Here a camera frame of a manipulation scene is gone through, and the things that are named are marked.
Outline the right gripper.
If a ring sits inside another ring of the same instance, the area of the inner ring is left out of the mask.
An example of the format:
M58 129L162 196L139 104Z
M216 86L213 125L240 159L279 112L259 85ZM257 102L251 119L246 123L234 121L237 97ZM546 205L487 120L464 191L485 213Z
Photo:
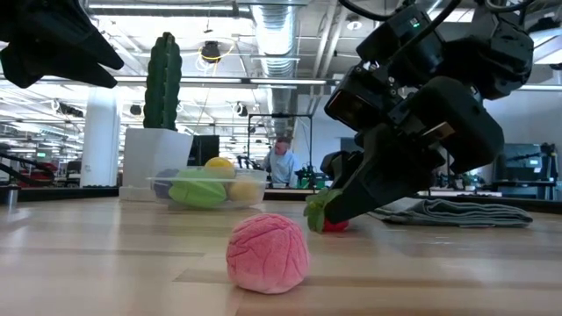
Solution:
M340 190L325 206L332 223L429 188L433 172L453 158L464 173L492 162L503 149L503 131L482 104L478 91L449 77L420 80L404 69L389 69L386 122L356 132L361 151L327 154L321 171Z

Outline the red toy strawberry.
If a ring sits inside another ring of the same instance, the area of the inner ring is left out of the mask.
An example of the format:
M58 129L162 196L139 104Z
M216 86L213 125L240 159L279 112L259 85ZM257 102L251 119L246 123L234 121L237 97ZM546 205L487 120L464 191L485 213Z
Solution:
M308 228L316 233L341 233L348 226L348 221L333 224L325 217L325 206L327 202L341 195L340 190L324 188L315 195L306 198L306 207L303 215L306 217Z

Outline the yellow toy lemon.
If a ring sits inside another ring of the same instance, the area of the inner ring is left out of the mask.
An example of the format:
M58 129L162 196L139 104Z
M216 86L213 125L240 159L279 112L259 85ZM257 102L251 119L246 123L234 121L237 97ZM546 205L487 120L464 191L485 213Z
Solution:
M250 176L236 177L229 185L227 194L233 202L258 202L263 195L264 184Z
M213 157L208 160L204 170L218 178L231 179L235 177L236 170L232 162L223 157Z

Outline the pink fuzzy toy ball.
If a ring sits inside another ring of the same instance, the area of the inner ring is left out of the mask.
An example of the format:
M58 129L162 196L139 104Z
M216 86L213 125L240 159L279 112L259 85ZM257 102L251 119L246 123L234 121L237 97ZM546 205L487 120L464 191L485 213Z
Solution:
M304 281L310 254L299 224L282 215L263 213L233 228L226 263L234 285L262 294L281 294Z

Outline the green toy lime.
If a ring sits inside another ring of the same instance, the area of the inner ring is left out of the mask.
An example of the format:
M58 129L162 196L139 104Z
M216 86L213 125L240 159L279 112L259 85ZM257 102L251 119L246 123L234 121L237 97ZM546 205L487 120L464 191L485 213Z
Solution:
M204 169L180 171L168 190L169 197L190 207L215 208L227 200L223 182Z

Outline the purple toy grape bunch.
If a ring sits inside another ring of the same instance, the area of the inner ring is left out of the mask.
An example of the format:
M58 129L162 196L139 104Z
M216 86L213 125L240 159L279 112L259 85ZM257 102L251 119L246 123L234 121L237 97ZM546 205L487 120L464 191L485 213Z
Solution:
M169 199L169 189L172 186L170 178L174 178L178 172L178 169L164 169L155 175L152 188L157 198Z

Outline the clear plastic tupperware container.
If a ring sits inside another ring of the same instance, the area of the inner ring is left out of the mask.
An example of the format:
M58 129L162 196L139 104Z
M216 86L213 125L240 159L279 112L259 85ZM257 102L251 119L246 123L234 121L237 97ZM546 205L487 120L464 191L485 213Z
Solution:
M204 169L204 167L189 167L189 168L186 168L186 169ZM265 189L266 189L266 186L267 186L267 173L264 172L264 171L261 171L261 170L254 170L254 169L235 169L235 170L236 170L236 174L235 174L234 178L231 178L231 179L219 178L223 182L223 185L225 186L226 192L228 190L229 185L233 183L233 181L235 180L236 177L250 176L250 177L256 179L258 182L262 182L264 184L263 195L258 202L250 202L250 203L233 202L229 199L228 194L227 194L227 200L223 204L218 205L215 208L199 208L199 207L190 207L190 206L187 206L187 205L181 205L181 204L173 201L171 198L169 198L169 199L156 198L156 201L160 204L170 205L170 206L174 206L174 207L183 207L183 208L186 208L186 209L210 209L210 210L247 208L247 207L250 207L252 205L260 204L263 201L264 192L265 192ZM156 180L156 177L152 176L148 180L151 182L151 186L152 186L152 181Z

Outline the person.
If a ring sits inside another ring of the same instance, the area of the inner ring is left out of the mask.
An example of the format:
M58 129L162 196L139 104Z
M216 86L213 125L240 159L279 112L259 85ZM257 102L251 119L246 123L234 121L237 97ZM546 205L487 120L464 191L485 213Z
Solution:
M263 167L270 171L273 183L284 183L290 188L298 186L298 176L295 172L299 169L299 164L288 138L276 139L273 148L264 158Z

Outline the white building column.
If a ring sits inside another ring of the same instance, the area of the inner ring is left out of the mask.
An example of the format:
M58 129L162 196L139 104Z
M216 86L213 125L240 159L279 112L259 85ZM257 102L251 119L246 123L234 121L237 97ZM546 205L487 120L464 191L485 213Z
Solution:
M116 185L121 110L115 90L89 89L81 162L82 187Z

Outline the folded grey cloth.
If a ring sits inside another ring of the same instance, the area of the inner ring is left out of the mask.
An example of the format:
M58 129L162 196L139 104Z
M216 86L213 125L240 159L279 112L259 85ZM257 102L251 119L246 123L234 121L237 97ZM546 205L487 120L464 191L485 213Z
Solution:
M383 205L371 215L389 223L415 226L524 228L533 222L526 211L514 206L410 197Z

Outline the green artificial cactus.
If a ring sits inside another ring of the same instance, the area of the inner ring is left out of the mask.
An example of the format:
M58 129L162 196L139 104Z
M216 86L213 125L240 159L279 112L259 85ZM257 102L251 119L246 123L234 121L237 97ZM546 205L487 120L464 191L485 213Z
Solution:
M148 62L143 107L145 128L176 130L182 64L176 38L164 32L152 47Z

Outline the black monitor on desk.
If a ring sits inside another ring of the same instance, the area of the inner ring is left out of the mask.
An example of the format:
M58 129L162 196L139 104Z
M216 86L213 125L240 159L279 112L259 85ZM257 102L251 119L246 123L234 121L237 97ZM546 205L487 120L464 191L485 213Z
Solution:
M506 144L505 176L510 181L536 181L543 169L543 153L538 144Z

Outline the black computer monitor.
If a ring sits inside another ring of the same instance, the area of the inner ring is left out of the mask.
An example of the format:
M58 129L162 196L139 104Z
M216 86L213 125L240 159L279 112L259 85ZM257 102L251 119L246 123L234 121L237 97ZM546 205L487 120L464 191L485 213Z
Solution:
M193 137L188 166L204 166L209 160L220 155L218 135L196 135Z

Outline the black metal frame rig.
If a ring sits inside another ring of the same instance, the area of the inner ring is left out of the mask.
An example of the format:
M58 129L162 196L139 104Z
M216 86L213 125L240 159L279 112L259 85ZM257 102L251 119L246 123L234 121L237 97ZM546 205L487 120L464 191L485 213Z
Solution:
M292 128L292 134L289 136L275 136L272 128L272 119L292 119L292 124L287 129ZM266 147L265 156L273 148L276 139L279 137L286 137L291 141L291 150L297 157L299 169L310 165L313 166L313 117L309 114L249 114L247 122L247 158L250 159L251 155L255 152L250 145L250 137L256 133L258 128L262 128L266 135L269 136L269 144ZM263 161L260 168L268 175L268 182L270 188L290 188L284 183L273 183L270 176L270 171L263 167Z

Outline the silver ventilation duct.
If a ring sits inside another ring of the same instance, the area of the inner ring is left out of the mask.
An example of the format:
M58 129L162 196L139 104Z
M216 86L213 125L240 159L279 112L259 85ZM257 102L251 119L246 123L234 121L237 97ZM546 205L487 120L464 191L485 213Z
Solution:
M263 76L268 79L293 78L296 64L291 56L296 53L297 9L283 5L252 5L251 11L256 23L256 42L261 59ZM295 111L292 105L292 91L287 88L270 88L268 105L271 114L289 114ZM275 136L289 136L291 118L273 118Z

